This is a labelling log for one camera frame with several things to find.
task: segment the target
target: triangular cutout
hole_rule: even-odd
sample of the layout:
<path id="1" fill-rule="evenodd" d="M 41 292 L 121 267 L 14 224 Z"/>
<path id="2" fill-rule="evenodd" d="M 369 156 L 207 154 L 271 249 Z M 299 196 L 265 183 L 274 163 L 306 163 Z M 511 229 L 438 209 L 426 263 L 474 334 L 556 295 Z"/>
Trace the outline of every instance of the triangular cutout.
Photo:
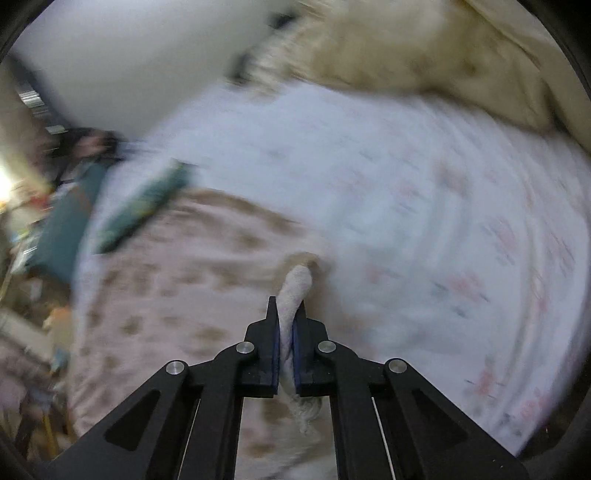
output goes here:
<path id="1" fill-rule="evenodd" d="M 413 397 L 426 421 L 431 448 L 443 451 L 467 439 L 466 432 L 421 390 L 413 390 Z"/>
<path id="2" fill-rule="evenodd" d="M 133 452 L 139 445 L 160 392 L 152 390 L 105 432 L 105 440 Z"/>

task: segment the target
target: white bed sheet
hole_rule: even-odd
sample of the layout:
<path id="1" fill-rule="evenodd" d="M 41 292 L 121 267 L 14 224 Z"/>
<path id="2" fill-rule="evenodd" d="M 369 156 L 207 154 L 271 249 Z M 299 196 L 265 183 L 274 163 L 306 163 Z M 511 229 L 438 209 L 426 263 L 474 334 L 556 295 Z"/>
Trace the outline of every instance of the white bed sheet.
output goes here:
<path id="1" fill-rule="evenodd" d="M 512 453 L 576 375 L 591 175 L 566 135 L 429 96 L 295 83 L 261 100 L 215 86 L 109 175 L 79 256 L 79 339 L 102 275 L 96 232 L 171 157 L 326 236 L 330 290 L 358 325 L 342 340 L 407 359 Z M 321 320 L 329 334 L 338 321 Z"/>

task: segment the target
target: white wall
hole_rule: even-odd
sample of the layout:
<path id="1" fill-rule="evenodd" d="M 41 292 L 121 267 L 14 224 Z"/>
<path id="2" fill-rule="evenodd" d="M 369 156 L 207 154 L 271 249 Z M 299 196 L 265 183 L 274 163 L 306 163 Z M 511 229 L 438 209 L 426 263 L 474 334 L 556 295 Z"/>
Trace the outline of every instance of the white wall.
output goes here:
<path id="1" fill-rule="evenodd" d="M 228 71 L 291 0 L 55 0 L 15 50 L 41 70 L 64 114 L 144 134 Z"/>

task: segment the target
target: silver screw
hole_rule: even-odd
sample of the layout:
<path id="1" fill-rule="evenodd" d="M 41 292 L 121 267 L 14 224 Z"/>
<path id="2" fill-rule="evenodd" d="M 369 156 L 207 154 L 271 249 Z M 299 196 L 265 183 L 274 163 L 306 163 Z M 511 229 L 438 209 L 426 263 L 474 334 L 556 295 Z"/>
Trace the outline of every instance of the silver screw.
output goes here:
<path id="1" fill-rule="evenodd" d="M 394 372 L 395 374 L 403 374 L 408 368 L 408 365 L 404 360 L 395 358 L 394 360 L 390 360 L 388 368 L 391 372 Z"/>
<path id="2" fill-rule="evenodd" d="M 184 370 L 184 363 L 175 360 L 166 366 L 166 373 L 171 375 L 178 375 Z"/>
<path id="3" fill-rule="evenodd" d="M 251 342 L 240 342 L 236 345 L 236 351 L 238 353 L 250 353 L 255 349 L 255 346 Z"/>
<path id="4" fill-rule="evenodd" d="M 336 350 L 336 345 L 330 340 L 324 340 L 318 344 L 318 350 L 322 353 L 332 353 Z"/>

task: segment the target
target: pillow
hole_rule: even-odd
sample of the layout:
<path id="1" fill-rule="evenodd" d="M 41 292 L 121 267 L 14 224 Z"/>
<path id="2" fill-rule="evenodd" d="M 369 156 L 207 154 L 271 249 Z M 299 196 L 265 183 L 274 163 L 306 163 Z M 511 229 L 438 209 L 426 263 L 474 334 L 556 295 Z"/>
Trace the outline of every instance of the pillow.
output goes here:
<path id="1" fill-rule="evenodd" d="M 189 167 L 176 160 L 175 165 L 129 202 L 99 234 L 97 253 L 104 254 L 115 250 L 124 239 L 129 238 L 165 205 L 174 193 L 186 187 L 190 178 Z"/>

